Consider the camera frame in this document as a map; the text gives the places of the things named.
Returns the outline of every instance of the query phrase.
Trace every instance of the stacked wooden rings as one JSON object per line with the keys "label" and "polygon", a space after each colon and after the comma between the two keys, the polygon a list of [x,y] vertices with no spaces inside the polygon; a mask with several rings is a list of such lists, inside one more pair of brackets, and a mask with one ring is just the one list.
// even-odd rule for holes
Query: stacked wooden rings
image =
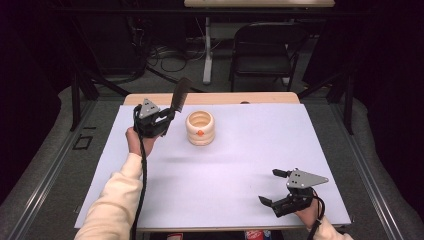
{"label": "stacked wooden rings", "polygon": [[208,145],[215,138],[215,119],[206,111],[190,113],[186,119],[187,138],[197,146]]}

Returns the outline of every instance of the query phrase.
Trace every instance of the cable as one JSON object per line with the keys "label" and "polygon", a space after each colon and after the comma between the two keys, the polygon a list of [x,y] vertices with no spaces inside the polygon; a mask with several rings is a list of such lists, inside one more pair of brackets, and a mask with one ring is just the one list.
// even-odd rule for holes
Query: cable
{"label": "cable", "polygon": [[322,219],[324,217],[324,213],[325,213],[324,200],[322,200],[320,197],[318,197],[318,195],[313,196],[313,198],[317,199],[319,201],[319,203],[318,203],[318,218],[315,221],[314,225],[312,226],[311,231],[309,232],[308,240],[312,240],[314,238],[315,232],[317,231],[319,225],[321,225],[321,221],[322,221]]}
{"label": "cable", "polygon": [[143,188],[141,189],[141,194],[140,194],[140,199],[139,199],[139,203],[138,203],[138,207],[137,207],[137,211],[135,213],[135,218],[134,218],[134,222],[133,225],[131,227],[131,232],[130,232],[130,238],[133,240],[137,239],[137,222],[138,222],[138,218],[140,217],[140,212],[141,212],[141,208],[143,207],[143,202],[144,202],[144,196],[146,195],[146,187],[147,187],[147,157],[146,157],[146,151],[144,148],[144,143],[143,143],[143,136],[141,136],[140,131],[138,129],[138,125],[135,124],[136,123],[136,111],[134,111],[133,114],[133,120],[134,120],[134,127],[136,128],[136,132],[138,133],[138,139],[140,140],[140,150],[141,150],[141,168],[143,171]]}
{"label": "cable", "polygon": [[[165,79],[165,80],[166,80],[166,81],[168,81],[168,82],[171,82],[171,83],[177,84],[177,83],[178,83],[178,81],[179,81],[178,79],[175,79],[175,78],[173,78],[173,77],[171,77],[171,76],[168,76],[168,75],[162,74],[162,73],[160,73],[160,72],[156,71],[155,69],[153,69],[153,68],[151,68],[151,67],[149,67],[149,66],[146,66],[146,70],[147,70],[147,71],[150,71],[150,72],[151,72],[151,73],[153,73],[153,74],[158,75],[159,77],[161,77],[161,78]],[[198,92],[198,93],[204,93],[204,92],[205,92],[205,91],[202,91],[202,90],[197,89],[197,88],[194,88],[194,87],[190,87],[190,90],[192,90],[192,91],[194,91],[194,92]]]}
{"label": "cable", "polygon": [[[163,49],[163,51],[160,51],[158,48],[156,48],[156,47],[153,47],[154,49],[155,49],[155,51],[153,51],[151,54],[150,54],[150,58],[155,58],[155,59],[164,59],[164,58],[160,58],[160,55],[161,54],[166,54],[166,53],[179,53],[178,52],[178,49],[177,50],[172,50],[172,48],[169,48],[168,49],[168,47],[166,47],[166,46],[161,46],[160,48],[161,49]],[[198,50],[196,50],[196,51],[193,51],[193,50],[188,50],[188,51],[185,51],[185,53],[194,53],[193,54],[193,56],[187,56],[187,54],[184,54],[184,53],[180,53],[184,58],[186,58],[187,60],[190,60],[190,61],[192,61],[192,60],[198,60],[198,59],[194,59],[194,57],[196,57],[196,55],[198,55],[198,53],[200,53],[200,51],[199,51],[199,49]]]}
{"label": "cable", "polygon": [[[150,65],[150,66],[156,66],[157,64],[158,64],[158,62],[159,62],[159,49],[158,48],[156,48],[156,47],[154,47],[154,46],[152,46],[151,48],[153,48],[153,50],[150,50],[150,54],[149,54],[149,58],[147,59],[147,64],[148,65]],[[149,60],[151,59],[151,58],[155,58],[156,59],[156,62],[155,63],[150,63],[149,62]]]}
{"label": "cable", "polygon": [[195,60],[199,60],[199,59],[201,59],[201,58],[205,55],[205,53],[206,53],[206,35],[203,33],[202,27],[200,27],[199,20],[198,20],[197,18],[196,18],[196,23],[197,23],[197,27],[198,27],[198,28],[199,28],[199,30],[200,30],[200,33],[202,34],[203,45],[205,46],[205,47],[204,47],[204,49],[203,49],[202,55],[200,55],[200,57],[198,57],[197,59],[195,59]]}
{"label": "cable", "polygon": [[[105,78],[105,79],[108,80],[109,82],[115,84],[115,85],[121,85],[121,84],[125,84],[125,83],[129,83],[129,82],[135,81],[135,80],[137,80],[141,76],[143,76],[143,72],[135,72],[130,77],[124,78],[124,79],[120,79],[120,80],[110,80],[110,79],[107,79],[107,78]],[[93,81],[94,84],[103,85],[101,82],[98,82],[94,78],[91,78],[91,80]]]}
{"label": "cable", "polygon": [[179,69],[176,69],[176,70],[167,70],[167,69],[165,69],[163,67],[163,62],[164,62],[163,60],[164,59],[167,59],[167,58],[171,58],[171,57],[164,57],[164,58],[162,58],[162,61],[160,61],[160,67],[165,72],[179,72],[179,71],[183,70],[187,66],[187,59],[183,56],[183,62],[184,62],[184,64],[183,64],[182,67],[180,67]]}

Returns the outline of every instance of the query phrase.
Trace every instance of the black cable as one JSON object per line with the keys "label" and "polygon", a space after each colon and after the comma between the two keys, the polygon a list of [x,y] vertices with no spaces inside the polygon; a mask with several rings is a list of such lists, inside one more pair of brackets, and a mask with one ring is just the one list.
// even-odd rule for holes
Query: black cable
{"label": "black cable", "polygon": [[325,213],[325,203],[324,203],[324,200],[322,200],[318,196],[313,196],[313,198],[314,199],[317,199],[319,201],[319,203],[318,203],[318,218],[315,221],[314,225],[312,226],[311,231],[309,232],[308,240],[312,240],[314,238],[315,232],[317,231],[319,225],[321,225],[321,221],[324,218],[324,213]]}
{"label": "black cable", "polygon": [[[160,72],[156,71],[155,69],[153,69],[153,68],[151,68],[151,67],[149,67],[149,66],[146,66],[146,70],[147,70],[147,71],[149,71],[149,72],[151,72],[151,73],[154,73],[154,74],[158,75],[159,77],[161,77],[161,78],[165,79],[165,80],[166,80],[166,81],[168,81],[168,82],[171,82],[171,83],[177,84],[177,83],[178,83],[178,81],[179,81],[178,79],[175,79],[175,78],[170,77],[170,76],[168,76],[168,75],[162,74],[162,73],[160,73]],[[204,93],[204,92],[205,92],[205,91],[202,91],[202,90],[197,89],[197,88],[194,88],[194,87],[190,87],[190,90],[192,90],[192,91],[194,91],[194,92],[198,92],[198,93]]]}
{"label": "black cable", "polygon": [[131,227],[131,231],[130,231],[130,238],[133,240],[137,239],[137,222],[138,222],[138,218],[140,217],[140,212],[141,212],[141,208],[143,207],[143,202],[144,202],[144,196],[146,195],[146,187],[147,187],[147,157],[146,157],[146,151],[144,148],[144,143],[143,143],[143,136],[141,136],[140,131],[138,129],[137,124],[135,124],[136,122],[136,112],[134,111],[133,114],[133,119],[134,119],[134,127],[136,128],[136,132],[138,133],[138,139],[140,140],[140,150],[141,150],[141,168],[143,171],[143,188],[141,189],[141,194],[140,194],[140,199],[139,199],[139,203],[138,203],[138,207],[137,207],[137,211],[135,213],[135,218],[134,218],[134,222],[133,225]]}
{"label": "black cable", "polygon": [[183,61],[184,61],[184,63],[183,63],[183,66],[182,67],[180,67],[180,68],[178,68],[178,69],[176,69],[176,70],[168,70],[168,69],[165,69],[164,67],[163,67],[163,60],[165,60],[165,59],[169,59],[169,58],[175,58],[175,57],[163,57],[162,58],[162,61],[160,61],[160,67],[161,67],[161,69],[163,70],[163,71],[165,71],[165,72],[179,72],[179,71],[181,71],[181,70],[183,70],[186,66],[187,66],[187,59],[183,56]]}
{"label": "black cable", "polygon": [[[137,80],[139,77],[141,77],[143,75],[143,72],[135,72],[134,74],[132,74],[130,77],[125,78],[125,79],[120,79],[120,80],[108,80],[109,82],[115,84],[115,85],[121,85],[121,84],[125,84],[125,83],[129,83],[132,81]],[[94,84],[102,84],[100,82],[98,82],[96,79],[92,78],[91,79],[93,81]]]}
{"label": "black cable", "polygon": [[[200,57],[197,57],[197,55],[200,53],[200,50],[201,49],[203,49],[203,52],[202,52],[202,55],[200,56]],[[187,59],[189,60],[189,61],[192,61],[192,60],[199,60],[204,54],[205,54],[205,51],[204,51],[204,47],[202,47],[202,48],[200,48],[200,47],[197,47],[197,49],[196,49],[196,51],[191,51],[191,52],[194,52],[194,54],[193,54],[193,56],[188,56],[187,57]]]}
{"label": "black cable", "polygon": [[153,46],[152,46],[152,48],[153,48],[153,50],[154,50],[154,52],[155,52],[155,53],[153,54],[153,56],[155,56],[155,58],[154,58],[154,59],[156,60],[156,62],[155,62],[155,63],[150,63],[150,62],[149,62],[149,60],[150,60],[150,59],[152,59],[152,58],[151,58],[151,57],[152,57],[152,54],[150,54],[150,57],[147,59],[147,64],[148,64],[148,65],[150,65],[150,66],[153,66],[153,67],[154,67],[154,66],[156,66],[156,65],[158,64],[158,62],[159,62],[159,51],[158,51],[158,49],[157,49],[156,47],[153,47]]}

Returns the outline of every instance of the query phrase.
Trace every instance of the black chair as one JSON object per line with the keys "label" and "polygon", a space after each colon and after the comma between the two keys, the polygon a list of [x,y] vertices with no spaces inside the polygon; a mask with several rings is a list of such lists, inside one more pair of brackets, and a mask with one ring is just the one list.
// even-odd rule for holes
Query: black chair
{"label": "black chair", "polygon": [[230,68],[231,91],[235,76],[289,78],[290,91],[299,58],[298,51],[309,33],[296,23],[252,23],[240,28],[234,37]]}

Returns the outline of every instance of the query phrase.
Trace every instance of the white paper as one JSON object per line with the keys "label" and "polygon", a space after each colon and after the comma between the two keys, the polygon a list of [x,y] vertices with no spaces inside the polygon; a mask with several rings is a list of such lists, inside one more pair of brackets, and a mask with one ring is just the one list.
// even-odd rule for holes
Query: white paper
{"label": "white paper", "polygon": [[[111,173],[126,160],[125,131],[133,125],[133,109],[120,107],[76,228]],[[186,137],[186,117],[197,110],[215,118],[216,136],[207,146],[194,146]],[[326,203],[326,216],[333,224],[350,224],[304,105],[185,105],[148,157],[138,227],[160,231],[302,226],[294,214],[277,218],[258,198],[285,198],[287,179],[274,176],[272,170],[295,168],[329,179],[314,187]]]}

